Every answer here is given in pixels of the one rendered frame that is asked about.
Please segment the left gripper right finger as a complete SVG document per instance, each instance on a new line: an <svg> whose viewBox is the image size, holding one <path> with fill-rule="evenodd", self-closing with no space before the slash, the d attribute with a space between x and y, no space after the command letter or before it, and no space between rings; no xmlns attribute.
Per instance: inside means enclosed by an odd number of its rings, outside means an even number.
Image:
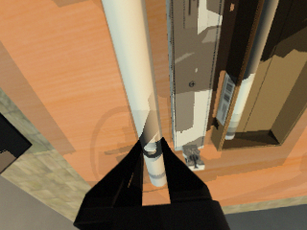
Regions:
<svg viewBox="0 0 307 230"><path fill-rule="evenodd" d="M213 200L206 184L171 151L164 137L161 147L170 202Z"/></svg>

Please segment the brown cardboard carton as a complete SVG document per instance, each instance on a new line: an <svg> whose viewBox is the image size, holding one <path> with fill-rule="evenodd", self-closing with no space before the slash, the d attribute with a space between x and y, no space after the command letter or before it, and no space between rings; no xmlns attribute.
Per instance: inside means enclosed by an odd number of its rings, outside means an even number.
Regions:
<svg viewBox="0 0 307 230"><path fill-rule="evenodd" d="M232 140L225 140L265 0L239 0L211 141L217 151L281 147L307 108L307 0L279 0Z"/></svg>

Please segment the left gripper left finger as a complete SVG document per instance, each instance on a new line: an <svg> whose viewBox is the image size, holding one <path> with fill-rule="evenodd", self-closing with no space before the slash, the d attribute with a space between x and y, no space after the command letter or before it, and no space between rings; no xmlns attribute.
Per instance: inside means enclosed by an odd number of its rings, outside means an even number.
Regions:
<svg viewBox="0 0 307 230"><path fill-rule="evenodd" d="M138 140L127 156L85 194L80 209L142 205L143 170L144 153Z"/></svg>

